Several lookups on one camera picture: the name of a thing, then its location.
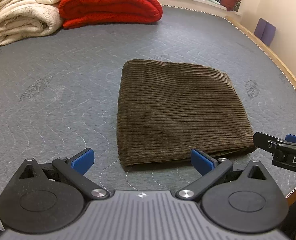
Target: folded red comforter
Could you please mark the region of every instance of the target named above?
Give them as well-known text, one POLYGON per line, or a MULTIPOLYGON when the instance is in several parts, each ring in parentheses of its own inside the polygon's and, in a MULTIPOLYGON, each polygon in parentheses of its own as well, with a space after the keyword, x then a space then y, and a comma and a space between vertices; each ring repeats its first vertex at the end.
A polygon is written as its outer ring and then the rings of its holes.
POLYGON ((158 0, 61 0, 63 27, 99 23, 153 23, 162 17, 158 0))

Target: silver bolt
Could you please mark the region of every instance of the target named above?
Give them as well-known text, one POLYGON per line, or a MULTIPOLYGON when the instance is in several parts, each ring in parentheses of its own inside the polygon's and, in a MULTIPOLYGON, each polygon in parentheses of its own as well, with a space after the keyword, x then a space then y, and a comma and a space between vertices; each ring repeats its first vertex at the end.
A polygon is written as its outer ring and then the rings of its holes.
POLYGON ((193 195, 195 195, 195 193, 189 189, 183 189, 179 191, 180 197, 189 198, 189 197, 192 197, 193 195))
POLYGON ((102 188, 95 188, 91 191, 91 195, 94 197, 104 197, 107 192, 102 188))

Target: mattress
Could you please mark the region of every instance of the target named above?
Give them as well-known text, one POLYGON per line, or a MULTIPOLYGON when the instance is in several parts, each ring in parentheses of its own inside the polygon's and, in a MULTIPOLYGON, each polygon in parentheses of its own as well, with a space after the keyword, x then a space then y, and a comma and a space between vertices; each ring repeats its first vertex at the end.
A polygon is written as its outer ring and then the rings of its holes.
MULTIPOLYGON (((226 19, 164 7, 156 24, 87 26, 0 47, 0 193, 25 158, 47 163, 86 147, 96 159, 85 176, 109 191, 177 191, 198 179, 189 162, 120 165, 119 84, 123 64, 135 58, 226 72, 255 132, 296 134, 296 91, 261 49, 226 19)), ((253 158, 285 195, 296 186, 296 173, 272 166, 268 152, 232 160, 253 158)))

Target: folded brown corduroy fabric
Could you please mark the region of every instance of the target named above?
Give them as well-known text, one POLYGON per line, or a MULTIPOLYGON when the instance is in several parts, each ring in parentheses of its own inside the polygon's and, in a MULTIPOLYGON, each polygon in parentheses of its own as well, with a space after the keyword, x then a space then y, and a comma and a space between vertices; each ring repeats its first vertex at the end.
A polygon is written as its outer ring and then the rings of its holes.
POLYGON ((117 115, 122 165, 247 154, 256 147, 229 76, 207 66, 130 60, 122 70, 117 115))

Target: beige wall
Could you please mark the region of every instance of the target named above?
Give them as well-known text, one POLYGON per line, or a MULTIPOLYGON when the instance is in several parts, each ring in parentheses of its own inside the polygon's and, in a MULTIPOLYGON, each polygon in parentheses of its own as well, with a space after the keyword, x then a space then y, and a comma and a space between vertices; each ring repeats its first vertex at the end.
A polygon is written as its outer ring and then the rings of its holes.
POLYGON ((260 17, 277 28, 270 48, 296 77, 296 0, 242 0, 239 12, 252 32, 260 17))

